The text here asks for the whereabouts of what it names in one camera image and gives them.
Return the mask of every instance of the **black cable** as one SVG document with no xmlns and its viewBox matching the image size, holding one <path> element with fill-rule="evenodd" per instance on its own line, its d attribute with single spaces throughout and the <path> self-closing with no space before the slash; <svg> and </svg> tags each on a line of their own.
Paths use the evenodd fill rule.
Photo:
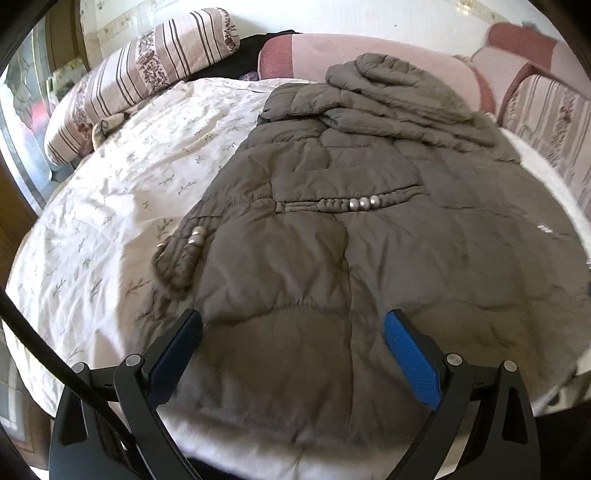
<svg viewBox="0 0 591 480">
<path fill-rule="evenodd" d="M 0 317 L 2 317 L 2 320 L 4 320 L 14 335 L 45 368 L 107 422 L 128 451 L 135 450 L 136 445 L 133 435 L 115 412 L 111 410 L 109 404 L 92 388 L 86 385 L 49 345 L 45 343 L 43 338 L 31 327 L 2 287 L 0 287 Z"/>
</svg>

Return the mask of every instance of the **bed sheet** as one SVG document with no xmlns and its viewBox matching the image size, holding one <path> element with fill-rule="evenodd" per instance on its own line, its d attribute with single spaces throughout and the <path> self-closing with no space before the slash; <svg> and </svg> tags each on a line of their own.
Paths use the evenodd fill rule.
<svg viewBox="0 0 591 480">
<path fill-rule="evenodd" d="M 50 202 L 14 262 L 7 292 L 69 365 L 121 362 L 150 284 L 155 246 L 174 231 L 255 126 L 273 88 L 297 81 L 180 83 L 88 157 Z M 505 135 L 523 166 L 565 207 L 589 255 L 591 227 L 568 188 L 539 154 Z M 31 395 L 55 415 L 62 385 L 11 332 L 7 341 Z M 168 414 L 163 422 L 187 456 L 247 478 L 385 478 L 406 448 L 284 445 L 188 410 Z M 454 450 L 448 465 L 461 455 L 461 442 Z"/>
</svg>

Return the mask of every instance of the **striped cushion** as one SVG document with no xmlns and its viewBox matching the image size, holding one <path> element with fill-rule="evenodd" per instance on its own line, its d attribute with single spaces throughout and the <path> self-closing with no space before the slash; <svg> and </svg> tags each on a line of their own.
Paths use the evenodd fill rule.
<svg viewBox="0 0 591 480">
<path fill-rule="evenodd" d="M 525 79 L 502 126 L 525 140 L 564 178 L 591 219 L 591 101 L 542 75 Z"/>
<path fill-rule="evenodd" d="M 221 8 L 165 22 L 89 72 L 60 102 L 45 136 L 47 158 L 69 163 L 92 151 L 92 127 L 155 92 L 204 69 L 239 47 L 236 27 Z"/>
</svg>

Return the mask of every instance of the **pearl bead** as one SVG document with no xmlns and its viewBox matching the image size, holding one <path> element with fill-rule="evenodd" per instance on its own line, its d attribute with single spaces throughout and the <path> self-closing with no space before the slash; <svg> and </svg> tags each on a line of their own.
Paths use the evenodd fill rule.
<svg viewBox="0 0 591 480">
<path fill-rule="evenodd" d="M 191 232 L 192 235 L 205 235 L 206 233 L 207 229 L 204 226 L 196 226 Z"/>
<path fill-rule="evenodd" d="M 349 200 L 349 210 L 352 212 L 358 212 L 361 204 L 359 203 L 358 199 L 350 199 Z"/>
<path fill-rule="evenodd" d="M 203 235 L 191 235 L 187 243 L 190 245 L 197 245 L 198 247 L 202 247 L 205 243 L 205 237 Z"/>
<path fill-rule="evenodd" d="M 377 195 L 372 195 L 371 197 L 369 197 L 369 202 L 372 208 L 379 208 L 379 206 L 382 204 L 382 201 L 379 199 Z"/>
<path fill-rule="evenodd" d="M 359 205 L 361 209 L 365 210 L 366 212 L 371 208 L 371 203 L 369 202 L 369 199 L 367 197 L 361 197 L 359 199 Z"/>
</svg>

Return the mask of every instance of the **blue rubber pad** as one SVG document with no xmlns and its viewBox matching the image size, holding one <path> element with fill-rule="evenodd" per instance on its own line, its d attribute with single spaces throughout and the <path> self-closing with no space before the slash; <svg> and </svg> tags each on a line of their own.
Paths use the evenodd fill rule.
<svg viewBox="0 0 591 480">
<path fill-rule="evenodd" d="M 442 397 L 437 371 L 394 312 L 384 319 L 384 336 L 418 400 L 436 410 Z"/>
</svg>

